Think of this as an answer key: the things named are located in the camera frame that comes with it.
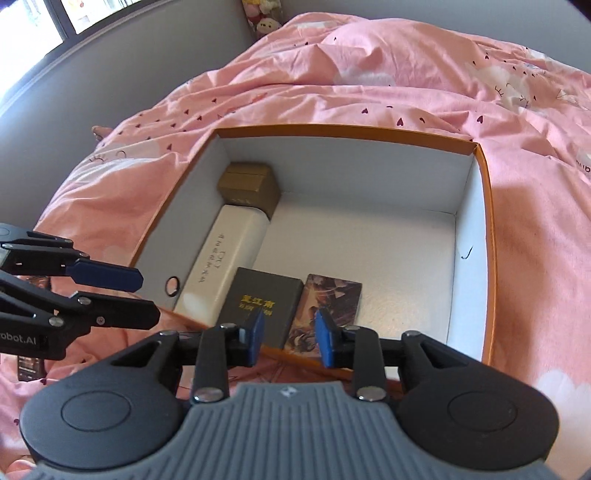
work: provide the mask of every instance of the white box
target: white box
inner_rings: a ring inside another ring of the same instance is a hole
[[[217,130],[136,252],[146,298],[174,308],[163,285],[188,277],[222,206],[216,183],[232,161],[269,164],[283,192],[255,269],[359,281],[358,323],[391,338],[421,330],[489,362],[496,256],[480,146],[344,125]]]
[[[174,312],[214,326],[236,270],[252,268],[268,225],[259,209],[224,205],[182,286]]]

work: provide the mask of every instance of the pink bedsheet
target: pink bedsheet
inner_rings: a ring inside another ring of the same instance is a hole
[[[591,466],[591,76],[526,47],[427,24],[305,14],[121,123],[64,182],[38,229],[128,264],[210,129],[276,123],[374,125],[481,143],[498,242],[493,365],[556,402],[562,424],[549,463],[565,478],[581,475]],[[54,285],[75,289],[64,279]],[[49,362],[48,383],[147,334],[95,329],[64,361]],[[250,374],[309,378],[268,359]],[[31,466],[19,411],[43,385],[18,383],[8,356],[0,382],[0,467],[17,479]]]

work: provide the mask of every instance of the window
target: window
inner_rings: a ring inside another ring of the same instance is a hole
[[[106,24],[158,0],[16,0],[1,9],[12,1],[0,0],[0,106],[19,80],[26,82]]]
[[[18,0],[0,11],[0,98],[61,42],[43,0]]]
[[[76,33],[139,0],[61,0]]]

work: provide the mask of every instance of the gray gripper base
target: gray gripper base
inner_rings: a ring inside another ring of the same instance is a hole
[[[386,405],[353,399],[339,382],[330,382],[242,384],[232,398],[191,408],[173,439],[134,465],[98,473],[62,472],[40,465],[27,477],[27,480],[50,479],[558,480],[558,477],[542,462],[506,472],[474,472],[444,463],[419,449],[403,433]]]

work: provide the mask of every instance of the gray wall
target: gray wall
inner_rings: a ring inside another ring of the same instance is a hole
[[[284,11],[400,17],[505,40],[591,73],[591,22],[567,0],[282,0]]]
[[[240,0],[173,0],[89,39],[0,113],[0,222],[35,224],[94,149],[92,125],[115,127],[251,43]]]

